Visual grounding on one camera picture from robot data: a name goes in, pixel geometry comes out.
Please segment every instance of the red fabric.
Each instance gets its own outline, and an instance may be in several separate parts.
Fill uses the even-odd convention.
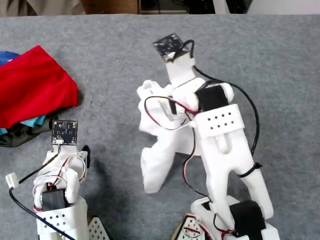
[[[41,46],[0,67],[0,128],[77,104],[76,83]]]

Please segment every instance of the black cable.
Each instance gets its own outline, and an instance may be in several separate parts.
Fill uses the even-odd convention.
[[[191,44],[191,50],[190,50],[190,57],[193,58],[194,57],[194,50],[195,50],[195,41],[192,39],[189,39],[187,41],[185,41],[181,47],[179,48],[179,50],[174,54],[173,58],[172,58],[172,62],[178,57],[178,53],[185,48],[188,44]],[[230,84],[230,86],[237,88],[245,97],[246,99],[249,101],[249,103],[252,106],[253,112],[254,112],[254,117],[255,117],[255,137],[251,146],[251,155],[253,156],[258,144],[258,140],[259,140],[259,136],[260,136],[260,119],[259,119],[259,114],[258,114],[258,110],[257,107],[255,105],[255,103],[252,101],[252,99],[250,98],[250,96],[246,93],[245,90],[243,90],[240,86],[238,86],[235,83],[232,82],[228,82],[228,81],[223,81],[220,80],[218,78],[214,78],[212,76],[209,76],[208,74],[205,74],[203,71],[201,71],[199,68],[197,68],[195,65],[193,66],[193,69],[195,71],[197,71],[199,74],[201,74],[202,76],[206,77],[209,79],[209,81],[206,81],[198,90],[206,88],[208,85],[213,84],[213,83],[227,83]]]
[[[70,240],[75,240],[73,237],[69,236],[68,234],[66,234],[65,232],[61,231],[59,228],[55,227],[54,225],[52,225],[50,222],[46,221],[45,218],[42,218],[40,216],[38,216],[37,214],[35,214],[33,211],[31,211],[30,209],[28,209],[27,207],[25,207],[13,194],[13,187],[10,187],[9,189],[9,195],[11,197],[11,199],[24,211],[26,211],[28,214],[30,214],[31,216],[35,217],[36,219],[40,220],[41,222],[43,222],[45,225],[47,225],[48,227],[52,228],[53,230],[55,230],[56,232],[58,232],[59,234],[61,234],[62,236],[66,237],[67,239]]]
[[[22,178],[19,181],[19,184],[22,184],[25,180],[27,180],[28,178],[32,177],[33,175],[35,175],[36,173],[38,173],[40,170],[44,169],[46,166],[48,166],[53,160],[55,160],[55,158],[59,155],[61,151],[61,145],[58,145],[58,153],[56,155],[54,155],[52,158],[50,158],[45,164],[43,164],[42,166],[38,167],[36,170],[34,170],[33,172],[29,173],[27,176],[25,176],[24,178]]]

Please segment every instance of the cloth pile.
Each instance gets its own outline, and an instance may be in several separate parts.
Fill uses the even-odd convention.
[[[17,147],[50,131],[54,112],[78,104],[78,88],[41,46],[0,52],[0,147]]]

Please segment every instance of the blue fabric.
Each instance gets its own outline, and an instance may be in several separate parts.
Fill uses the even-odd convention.
[[[8,131],[5,128],[0,128],[0,135],[6,134]]]
[[[36,124],[42,125],[45,121],[45,118],[46,118],[46,115],[37,116],[37,117],[31,118],[31,119],[28,119],[25,121],[21,121],[20,123],[33,128]]]
[[[16,57],[20,56],[18,53],[11,52],[11,51],[0,51],[0,66],[10,62],[11,60],[15,59]],[[29,127],[34,127],[37,125],[42,125],[45,121],[46,115],[37,116],[29,120],[22,121],[21,123],[27,125]],[[8,131],[5,128],[0,128],[0,135],[6,134]]]

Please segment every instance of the felt surface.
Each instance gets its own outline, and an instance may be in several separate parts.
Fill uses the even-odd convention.
[[[59,117],[78,120],[78,145],[91,147],[92,167],[80,194],[88,213],[98,214],[115,240],[168,239],[191,203],[200,198],[183,182],[177,155],[159,193],[142,185],[140,154],[155,138],[138,130],[136,88],[153,79],[168,83],[152,42],[176,32],[195,40],[195,59],[205,73],[242,86],[260,114],[255,160],[274,206],[269,220],[282,240],[320,235],[320,16],[91,15],[0,18],[0,50],[24,53],[43,48],[76,81],[80,106]],[[253,111],[236,91],[247,137],[254,138]],[[5,175],[25,176],[51,150],[49,132],[17,148],[0,148],[1,238],[36,239],[36,221],[8,195]],[[195,158],[189,181],[205,191],[206,174]],[[16,195],[32,206],[31,181]],[[248,191],[230,175],[229,194]]]

